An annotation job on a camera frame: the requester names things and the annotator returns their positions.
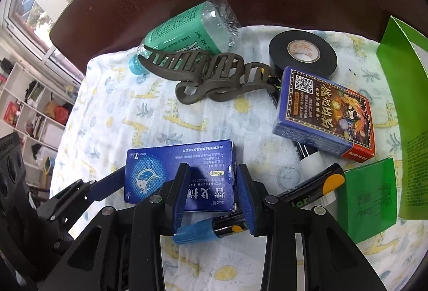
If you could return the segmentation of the green label plastic bottle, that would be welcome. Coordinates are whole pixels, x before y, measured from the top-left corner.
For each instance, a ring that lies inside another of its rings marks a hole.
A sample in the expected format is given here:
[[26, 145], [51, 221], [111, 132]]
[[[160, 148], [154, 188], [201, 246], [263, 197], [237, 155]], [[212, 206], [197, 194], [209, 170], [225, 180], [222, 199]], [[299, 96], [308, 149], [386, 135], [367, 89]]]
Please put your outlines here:
[[166, 52], [205, 50], [212, 55], [230, 52], [239, 43], [240, 27], [227, 0], [206, 0], [149, 31], [128, 67], [137, 76], [147, 72], [138, 59], [152, 54], [145, 47]]

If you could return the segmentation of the black white marker pen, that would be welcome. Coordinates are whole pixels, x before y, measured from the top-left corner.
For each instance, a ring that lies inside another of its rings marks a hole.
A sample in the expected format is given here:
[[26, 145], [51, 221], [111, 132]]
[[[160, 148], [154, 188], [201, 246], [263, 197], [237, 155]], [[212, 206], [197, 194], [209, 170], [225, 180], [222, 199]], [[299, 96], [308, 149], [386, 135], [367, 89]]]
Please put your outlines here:
[[[274, 87], [274, 92], [269, 92], [273, 105], [277, 108], [280, 98], [281, 81], [276, 76], [269, 76], [268, 83]], [[293, 142], [295, 150], [300, 159], [301, 181], [307, 181], [325, 169], [324, 159], [316, 148]]]

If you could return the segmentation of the black electrical tape roll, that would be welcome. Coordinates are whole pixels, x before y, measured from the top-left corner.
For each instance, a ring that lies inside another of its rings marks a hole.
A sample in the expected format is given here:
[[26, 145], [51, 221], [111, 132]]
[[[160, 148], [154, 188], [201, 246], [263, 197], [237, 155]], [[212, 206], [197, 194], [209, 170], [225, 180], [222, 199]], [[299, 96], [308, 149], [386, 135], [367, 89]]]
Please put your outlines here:
[[286, 67], [329, 78], [337, 68], [337, 55], [320, 36], [300, 30], [283, 31], [268, 45], [270, 64], [281, 78]]

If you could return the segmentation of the brown hair claw clip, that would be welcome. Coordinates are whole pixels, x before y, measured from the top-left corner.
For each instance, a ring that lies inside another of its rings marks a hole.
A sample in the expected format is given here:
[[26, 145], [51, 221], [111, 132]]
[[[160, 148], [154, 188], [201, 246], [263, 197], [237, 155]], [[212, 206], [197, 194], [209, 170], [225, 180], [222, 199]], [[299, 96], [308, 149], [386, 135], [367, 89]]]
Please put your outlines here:
[[180, 103], [192, 105], [207, 97], [225, 102], [248, 92], [264, 89], [273, 94], [271, 66], [246, 63], [231, 52], [211, 55], [205, 50], [166, 52], [145, 46], [149, 56], [137, 56], [137, 63], [160, 78], [175, 81], [175, 96]]

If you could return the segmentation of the giraffe print white cloth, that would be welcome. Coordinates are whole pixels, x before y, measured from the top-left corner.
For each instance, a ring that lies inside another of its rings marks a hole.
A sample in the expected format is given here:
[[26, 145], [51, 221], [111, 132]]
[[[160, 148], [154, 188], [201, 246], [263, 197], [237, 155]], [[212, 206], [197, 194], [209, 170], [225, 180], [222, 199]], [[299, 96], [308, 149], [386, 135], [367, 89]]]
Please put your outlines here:
[[[338, 65], [332, 80], [367, 97], [373, 122], [376, 103], [390, 96], [376, 56], [378, 44], [361, 36], [320, 31]], [[236, 158], [271, 194], [301, 182], [300, 161], [288, 139], [273, 134], [276, 108], [258, 90], [225, 103], [183, 105], [175, 83], [128, 67], [135, 49], [100, 55], [87, 65], [75, 106], [59, 145], [50, 193], [72, 182], [100, 180], [124, 166], [131, 148], [230, 139]], [[168, 290], [259, 290], [266, 240], [238, 233], [214, 242], [177, 246], [161, 240]]]

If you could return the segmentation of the green cardboard box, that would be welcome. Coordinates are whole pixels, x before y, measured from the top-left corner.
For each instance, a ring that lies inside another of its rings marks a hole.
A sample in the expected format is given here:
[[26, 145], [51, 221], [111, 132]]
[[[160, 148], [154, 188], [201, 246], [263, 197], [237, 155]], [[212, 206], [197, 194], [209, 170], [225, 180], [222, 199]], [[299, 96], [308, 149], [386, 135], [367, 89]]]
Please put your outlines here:
[[376, 50], [390, 96], [374, 107], [377, 154], [345, 173], [338, 222], [354, 243], [427, 220], [427, 37], [396, 17]]

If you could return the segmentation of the white storage shelf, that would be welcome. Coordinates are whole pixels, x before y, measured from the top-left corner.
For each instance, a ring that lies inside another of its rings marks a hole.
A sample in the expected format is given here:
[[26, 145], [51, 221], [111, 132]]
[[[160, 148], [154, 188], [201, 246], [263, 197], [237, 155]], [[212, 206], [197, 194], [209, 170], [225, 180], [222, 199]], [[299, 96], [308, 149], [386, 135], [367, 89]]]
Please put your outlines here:
[[27, 168], [27, 183], [48, 189], [52, 169], [73, 103], [57, 94], [20, 64], [1, 76], [1, 136], [16, 132]]

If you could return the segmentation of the blue playing card box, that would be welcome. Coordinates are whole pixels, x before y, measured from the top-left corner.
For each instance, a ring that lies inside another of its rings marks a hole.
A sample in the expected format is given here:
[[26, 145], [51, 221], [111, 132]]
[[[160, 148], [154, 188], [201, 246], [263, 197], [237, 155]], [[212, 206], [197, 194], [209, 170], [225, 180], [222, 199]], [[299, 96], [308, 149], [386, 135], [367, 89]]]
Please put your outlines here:
[[275, 135], [358, 163], [375, 156], [369, 101], [345, 86], [287, 67], [277, 112]]

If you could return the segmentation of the window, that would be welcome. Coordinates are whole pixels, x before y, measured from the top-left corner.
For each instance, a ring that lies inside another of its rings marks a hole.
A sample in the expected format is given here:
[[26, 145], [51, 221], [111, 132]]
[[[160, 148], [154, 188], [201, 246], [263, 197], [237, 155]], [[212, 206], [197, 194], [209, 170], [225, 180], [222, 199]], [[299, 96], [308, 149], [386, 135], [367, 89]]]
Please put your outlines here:
[[47, 71], [77, 84], [84, 75], [53, 45], [50, 32], [54, 21], [36, 0], [6, 0], [4, 25], [24, 49]]

